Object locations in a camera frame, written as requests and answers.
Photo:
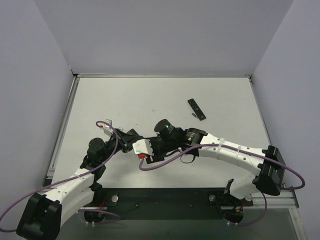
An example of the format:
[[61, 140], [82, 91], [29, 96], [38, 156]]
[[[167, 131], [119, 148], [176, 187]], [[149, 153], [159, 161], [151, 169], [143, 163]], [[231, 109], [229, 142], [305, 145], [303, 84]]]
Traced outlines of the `wide black remote control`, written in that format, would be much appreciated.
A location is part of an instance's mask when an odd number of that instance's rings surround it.
[[131, 143], [131, 144], [133, 144], [133, 143], [135, 143], [135, 142], [137, 142], [137, 141], [139, 141], [139, 140], [142, 140], [142, 139], [147, 139], [147, 137], [144, 137], [144, 136], [142, 136], [142, 135], [139, 135], [137, 132], [136, 132], [136, 130], [135, 129], [130, 129], [126, 134], [125, 134], [125, 136], [123, 137], [124, 139], [125, 139], [125, 141], [127, 142], [127, 143]]

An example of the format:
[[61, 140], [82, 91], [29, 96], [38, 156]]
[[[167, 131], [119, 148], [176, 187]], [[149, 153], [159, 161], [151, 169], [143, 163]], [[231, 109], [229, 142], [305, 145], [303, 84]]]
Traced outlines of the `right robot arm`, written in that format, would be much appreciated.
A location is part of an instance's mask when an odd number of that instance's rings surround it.
[[178, 151], [180, 156], [211, 158], [236, 166], [247, 174], [228, 180], [226, 193], [242, 200], [262, 192], [279, 196], [284, 178], [284, 161], [278, 148], [269, 145], [266, 149], [251, 148], [226, 141], [197, 128], [182, 129], [162, 119], [154, 127], [156, 136], [142, 139], [142, 153], [147, 163], [163, 161], [165, 154]]

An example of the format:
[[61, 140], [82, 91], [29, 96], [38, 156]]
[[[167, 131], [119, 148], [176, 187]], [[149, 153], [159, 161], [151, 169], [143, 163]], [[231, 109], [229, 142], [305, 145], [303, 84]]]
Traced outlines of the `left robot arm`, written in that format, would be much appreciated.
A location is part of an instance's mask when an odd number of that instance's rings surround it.
[[140, 138], [131, 129], [127, 133], [116, 130], [108, 141], [92, 139], [83, 162], [70, 178], [52, 184], [44, 194], [30, 196], [16, 234], [26, 240], [55, 240], [61, 226], [79, 209], [101, 203], [103, 194], [97, 181], [106, 169], [106, 161], [119, 151], [131, 151]]

